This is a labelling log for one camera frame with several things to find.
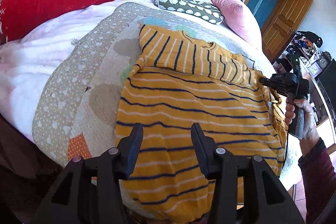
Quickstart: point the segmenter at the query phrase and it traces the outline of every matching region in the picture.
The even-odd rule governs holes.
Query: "clock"
[[[321,57],[316,61],[322,70],[326,69],[331,62],[331,56],[328,52],[322,52]]]
[[[319,66],[318,61],[315,61],[309,68],[308,68],[310,74],[315,78],[318,76],[323,70]]]

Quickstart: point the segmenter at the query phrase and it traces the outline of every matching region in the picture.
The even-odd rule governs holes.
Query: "yellow striped shirt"
[[[200,172],[190,137],[194,122],[219,146],[235,155],[259,154],[280,175],[287,127],[281,98],[259,84],[260,71],[184,31],[141,25],[139,43],[142,54],[125,81],[115,127],[118,142],[136,122],[144,126],[135,170],[122,182],[134,200],[177,223],[209,212],[215,181]],[[273,102],[273,124],[266,102]]]

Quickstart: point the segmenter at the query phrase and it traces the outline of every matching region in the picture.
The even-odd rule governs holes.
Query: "red tile floor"
[[[336,152],[330,155],[331,162],[333,163],[334,168],[336,169]],[[296,185],[296,192],[295,192],[295,204],[299,209],[303,219],[306,219],[306,198],[305,198],[305,189],[303,186],[303,180]]]

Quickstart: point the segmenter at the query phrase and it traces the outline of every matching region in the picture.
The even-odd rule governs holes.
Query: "pink cushion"
[[[250,9],[240,0],[211,0],[225,17],[226,24],[242,39],[262,51],[261,32]]]

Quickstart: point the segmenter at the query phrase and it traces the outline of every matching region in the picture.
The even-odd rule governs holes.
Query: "maroon sleeve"
[[[306,223],[312,224],[336,190],[336,175],[322,139],[299,159],[306,196]]]

